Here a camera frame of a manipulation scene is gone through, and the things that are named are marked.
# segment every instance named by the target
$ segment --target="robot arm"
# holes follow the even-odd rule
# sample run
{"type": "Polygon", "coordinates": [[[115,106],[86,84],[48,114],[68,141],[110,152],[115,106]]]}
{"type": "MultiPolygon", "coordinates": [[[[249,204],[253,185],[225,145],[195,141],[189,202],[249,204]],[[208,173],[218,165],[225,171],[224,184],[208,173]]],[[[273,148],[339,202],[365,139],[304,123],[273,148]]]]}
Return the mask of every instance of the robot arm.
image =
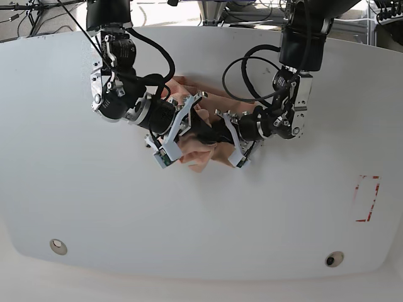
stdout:
{"type": "MultiPolygon", "coordinates": [[[[132,28],[130,0],[88,0],[87,30],[93,32],[92,41],[96,47],[93,48],[94,70],[91,73],[92,109],[108,120],[124,119],[147,129],[146,145],[154,150],[154,157],[161,167],[171,165],[182,156],[176,143],[180,136],[189,132],[193,132],[203,143],[234,144],[235,151],[229,161],[233,166],[242,167],[258,147],[257,142],[272,135],[290,139],[301,134],[312,85],[309,72],[318,71],[321,67],[324,42],[331,29],[332,18],[357,2],[289,0],[281,50],[273,47],[280,52],[283,67],[273,79],[275,92],[270,95],[273,97],[271,104],[265,101],[268,96],[262,98],[257,94],[247,75],[244,79],[247,79],[248,89],[255,99],[245,100],[231,94],[224,81],[227,69],[223,85],[230,96],[241,101],[260,101],[264,106],[257,106],[254,112],[242,116],[216,112],[222,119],[209,127],[193,109],[195,104],[207,97],[204,92],[188,96],[180,105],[169,99],[169,94],[161,99],[162,90],[169,89],[166,83],[174,75],[174,63],[161,46],[132,28]],[[167,76],[136,75],[133,67],[136,47],[128,33],[163,54],[170,66],[167,76]],[[149,94],[146,86],[157,86],[156,93],[149,94]]],[[[243,75],[246,74],[247,58],[238,60],[242,60],[243,75]]]]}

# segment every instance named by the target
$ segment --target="floor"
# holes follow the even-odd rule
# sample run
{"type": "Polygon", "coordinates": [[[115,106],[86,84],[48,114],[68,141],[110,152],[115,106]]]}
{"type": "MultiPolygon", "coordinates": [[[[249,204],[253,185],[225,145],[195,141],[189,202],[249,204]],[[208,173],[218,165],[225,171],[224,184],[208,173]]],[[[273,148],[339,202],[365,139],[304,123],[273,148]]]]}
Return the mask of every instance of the floor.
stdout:
{"type": "MultiPolygon", "coordinates": [[[[263,5],[270,2],[270,0],[264,1],[263,4],[258,3],[257,5],[264,8],[263,5]]],[[[54,3],[55,0],[42,0],[42,2],[54,3]]],[[[7,4],[9,4],[9,0],[0,0],[0,5],[7,4]]],[[[365,1],[363,1],[361,4],[358,4],[358,9],[361,7],[365,9],[365,5],[365,1]]],[[[196,1],[181,1],[177,7],[172,7],[167,5],[166,1],[138,0],[137,2],[131,2],[131,6],[134,26],[198,26],[200,24],[200,10],[196,1]]],[[[77,18],[80,24],[85,27],[86,3],[71,4],[68,8],[72,9],[72,14],[77,18]]],[[[20,12],[0,11],[0,21],[6,20],[16,13],[20,12]]],[[[351,18],[351,13],[352,11],[346,13],[348,18],[351,18]]],[[[0,41],[14,40],[19,36],[27,36],[31,30],[31,25],[28,18],[24,17],[25,14],[22,12],[18,19],[12,22],[0,23],[0,41]]],[[[78,27],[70,17],[64,13],[63,8],[53,8],[42,16],[38,34],[63,33],[71,30],[78,30],[78,27]]],[[[356,41],[354,37],[349,34],[331,33],[329,36],[352,42],[356,41]]],[[[403,52],[403,46],[395,43],[389,34],[382,29],[378,34],[378,46],[403,52]]]]}

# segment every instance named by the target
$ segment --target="circular grommet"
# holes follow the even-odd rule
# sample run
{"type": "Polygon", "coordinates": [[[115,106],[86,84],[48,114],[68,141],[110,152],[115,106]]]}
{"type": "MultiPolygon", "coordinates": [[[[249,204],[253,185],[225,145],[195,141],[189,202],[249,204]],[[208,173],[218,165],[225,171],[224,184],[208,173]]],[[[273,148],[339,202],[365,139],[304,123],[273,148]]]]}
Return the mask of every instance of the circular grommet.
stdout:
{"type": "Polygon", "coordinates": [[[67,247],[59,239],[52,239],[50,241],[50,248],[57,254],[64,256],[67,254],[67,247]]]}
{"type": "Polygon", "coordinates": [[[333,252],[326,257],[325,265],[327,267],[337,267],[343,262],[343,260],[344,260],[343,252],[333,252]]]}

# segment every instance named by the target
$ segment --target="crumpled fabric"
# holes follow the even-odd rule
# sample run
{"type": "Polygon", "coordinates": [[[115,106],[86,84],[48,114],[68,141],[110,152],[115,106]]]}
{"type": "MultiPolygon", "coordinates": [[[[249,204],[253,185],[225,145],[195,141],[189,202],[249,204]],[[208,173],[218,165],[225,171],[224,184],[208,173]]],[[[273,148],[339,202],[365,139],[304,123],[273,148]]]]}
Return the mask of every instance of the crumpled fabric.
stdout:
{"type": "MultiPolygon", "coordinates": [[[[171,89],[171,97],[177,100],[179,104],[183,104],[183,99],[189,95],[195,95],[199,91],[207,92],[208,97],[203,98],[194,108],[209,126],[220,119],[215,114],[216,109],[221,112],[231,110],[231,112],[241,115],[245,111],[253,112],[256,106],[255,104],[235,101],[223,91],[194,82],[186,77],[173,77],[166,84],[171,89]]],[[[166,90],[162,93],[162,97],[165,96],[167,96],[166,90]]],[[[210,159],[233,167],[228,161],[234,151],[234,146],[230,143],[205,145],[197,140],[194,134],[190,133],[179,138],[178,146],[183,154],[179,161],[182,164],[188,164],[188,167],[195,172],[203,171],[210,159]]]]}

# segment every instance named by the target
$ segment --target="white tabletop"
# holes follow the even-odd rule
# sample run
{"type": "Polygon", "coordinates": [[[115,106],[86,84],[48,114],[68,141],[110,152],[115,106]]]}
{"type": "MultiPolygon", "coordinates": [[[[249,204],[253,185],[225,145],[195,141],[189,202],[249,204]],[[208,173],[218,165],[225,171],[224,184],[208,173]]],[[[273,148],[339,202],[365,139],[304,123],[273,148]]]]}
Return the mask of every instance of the white tabletop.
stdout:
{"type": "MultiPolygon", "coordinates": [[[[231,61],[280,40],[237,28],[139,31],[166,48],[177,75],[214,87],[231,61]]],[[[156,50],[136,45],[139,75],[167,72],[156,50]]],[[[211,162],[202,174],[180,164],[160,169],[144,147],[145,130],[91,111],[82,33],[5,43],[0,54],[0,201],[22,254],[198,279],[333,276],[371,271],[385,259],[403,210],[401,53],[328,40],[303,137],[268,140],[246,169],[211,162]],[[367,219],[377,181],[361,175],[381,177],[366,222],[356,220],[367,219]],[[51,251],[53,238],[67,255],[51,251]],[[337,250],[344,262],[326,267],[337,250]]],[[[249,66],[258,91],[270,92],[273,68],[249,66]]],[[[248,96],[240,67],[228,84],[248,96]]]]}

